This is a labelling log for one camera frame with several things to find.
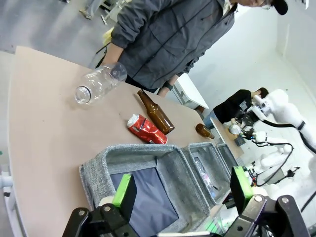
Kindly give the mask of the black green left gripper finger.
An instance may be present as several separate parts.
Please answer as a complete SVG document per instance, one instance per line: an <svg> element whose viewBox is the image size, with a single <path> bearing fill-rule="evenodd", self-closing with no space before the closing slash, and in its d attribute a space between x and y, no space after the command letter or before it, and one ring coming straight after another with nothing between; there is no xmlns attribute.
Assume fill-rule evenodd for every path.
<svg viewBox="0 0 316 237"><path fill-rule="evenodd" d="M130 225L137 187L132 174L124 174L111 203L93 211L79 207L72 211L64 237L136 237Z"/></svg>

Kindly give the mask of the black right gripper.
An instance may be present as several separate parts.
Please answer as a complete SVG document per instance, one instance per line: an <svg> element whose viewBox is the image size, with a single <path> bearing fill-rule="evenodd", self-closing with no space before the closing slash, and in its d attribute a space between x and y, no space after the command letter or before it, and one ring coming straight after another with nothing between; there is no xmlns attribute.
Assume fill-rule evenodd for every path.
<svg viewBox="0 0 316 237"><path fill-rule="evenodd" d="M253 111L237 118L242 130L249 131L259 118ZM255 194L243 168L234 166L230 188L238 211L238 217L225 232L225 237L251 237L256 230L268 231L274 237L308 237L301 211L294 197L284 195L276 200Z"/></svg>

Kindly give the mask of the person's right hand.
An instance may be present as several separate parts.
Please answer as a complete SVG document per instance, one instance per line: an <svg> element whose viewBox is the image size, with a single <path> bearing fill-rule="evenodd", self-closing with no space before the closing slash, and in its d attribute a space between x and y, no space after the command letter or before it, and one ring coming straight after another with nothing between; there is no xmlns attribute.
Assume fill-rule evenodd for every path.
<svg viewBox="0 0 316 237"><path fill-rule="evenodd" d="M115 65L118 61L110 58L104 58L100 64L100 66L110 66L110 65Z"/></svg>

